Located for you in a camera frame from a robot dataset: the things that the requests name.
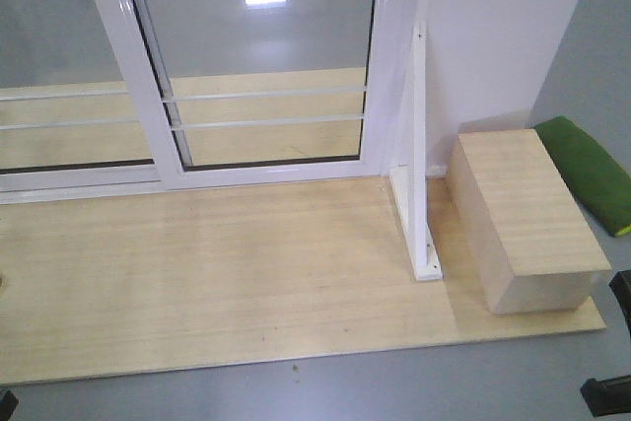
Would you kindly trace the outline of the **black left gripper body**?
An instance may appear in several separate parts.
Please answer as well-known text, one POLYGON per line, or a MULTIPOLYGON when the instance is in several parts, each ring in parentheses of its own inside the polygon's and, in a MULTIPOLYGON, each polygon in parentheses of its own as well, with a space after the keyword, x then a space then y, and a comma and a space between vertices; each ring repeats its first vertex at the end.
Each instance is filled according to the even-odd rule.
POLYGON ((18 404, 19 399, 9 389, 2 389, 0 395, 0 421, 9 421, 18 404))

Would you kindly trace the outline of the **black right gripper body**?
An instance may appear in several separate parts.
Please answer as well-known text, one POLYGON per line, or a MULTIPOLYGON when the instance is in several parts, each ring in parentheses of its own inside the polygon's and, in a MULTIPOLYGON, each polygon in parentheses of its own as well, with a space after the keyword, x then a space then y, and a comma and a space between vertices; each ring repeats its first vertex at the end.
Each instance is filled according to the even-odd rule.
POLYGON ((580 393, 593 417, 630 412, 630 376, 601 380, 588 379, 580 393))

